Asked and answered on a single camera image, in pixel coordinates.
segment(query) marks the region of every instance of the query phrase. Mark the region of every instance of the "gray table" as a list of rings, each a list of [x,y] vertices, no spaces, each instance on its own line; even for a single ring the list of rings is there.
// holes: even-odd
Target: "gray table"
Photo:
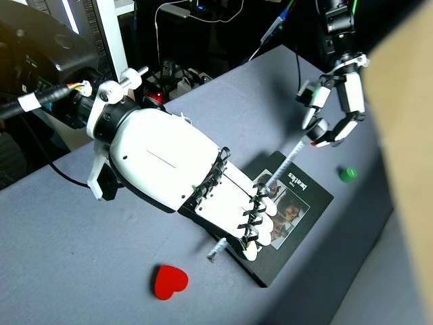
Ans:
[[[302,80],[321,73],[300,59]],[[304,109],[293,98],[295,55],[278,47],[166,105],[232,152],[239,167],[288,153]],[[332,93],[323,114],[342,113]],[[92,145],[59,159],[86,180]],[[386,222],[392,203],[372,119],[337,148],[304,149],[296,163],[334,201],[270,288],[228,255],[209,263],[214,240],[181,215],[121,190],[98,202],[46,167],[0,192],[0,324],[327,324]],[[342,183],[336,169],[356,167]],[[151,291],[154,268],[190,279],[168,301]]]

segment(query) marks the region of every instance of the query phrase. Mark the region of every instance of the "screw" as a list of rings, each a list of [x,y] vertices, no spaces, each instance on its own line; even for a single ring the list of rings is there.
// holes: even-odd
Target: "screw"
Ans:
[[[106,93],[100,93],[99,98],[101,98],[105,102],[108,102],[108,96]]]

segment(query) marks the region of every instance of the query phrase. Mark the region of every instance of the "white robotic hand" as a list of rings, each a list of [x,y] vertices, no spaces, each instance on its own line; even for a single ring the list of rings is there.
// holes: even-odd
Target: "white robotic hand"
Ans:
[[[98,177],[108,165],[136,195],[166,212],[194,213],[211,226],[211,232],[226,237],[236,251],[255,260],[258,247],[271,243],[269,215],[277,213],[275,204],[229,162],[228,148],[219,148],[183,115],[136,108],[115,117],[109,106],[123,99],[119,93],[127,88],[124,85],[131,83],[108,81],[99,87],[87,125],[87,133],[96,140],[107,138],[101,134],[104,130],[115,130],[109,143],[95,143],[88,180],[95,197],[103,196]],[[116,112],[124,109],[122,105]],[[107,119],[109,111],[113,116]]]
[[[338,62],[329,73],[320,76],[317,81],[306,81],[301,87],[296,100],[307,108],[302,129],[312,141],[312,145],[321,147],[328,144],[339,144],[362,121],[365,116],[364,96],[361,78],[358,73],[360,66],[368,66],[369,60],[365,54]],[[344,117],[331,131],[328,123],[318,118],[320,110],[324,107],[331,89],[336,87]]]

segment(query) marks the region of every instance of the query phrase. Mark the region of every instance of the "green bottle cap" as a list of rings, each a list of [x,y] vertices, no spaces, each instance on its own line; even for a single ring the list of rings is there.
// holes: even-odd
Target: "green bottle cap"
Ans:
[[[340,174],[340,179],[344,182],[344,183],[348,183],[352,180],[354,180],[355,178],[358,177],[358,172],[355,168],[353,167],[349,167],[346,168],[345,170],[343,170],[343,172]]]

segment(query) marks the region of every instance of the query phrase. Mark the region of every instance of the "red heart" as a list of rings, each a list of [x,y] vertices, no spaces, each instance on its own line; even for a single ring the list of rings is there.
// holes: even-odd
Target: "red heart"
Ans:
[[[155,281],[155,295],[158,299],[170,299],[173,293],[185,290],[188,275],[174,266],[161,265]]]

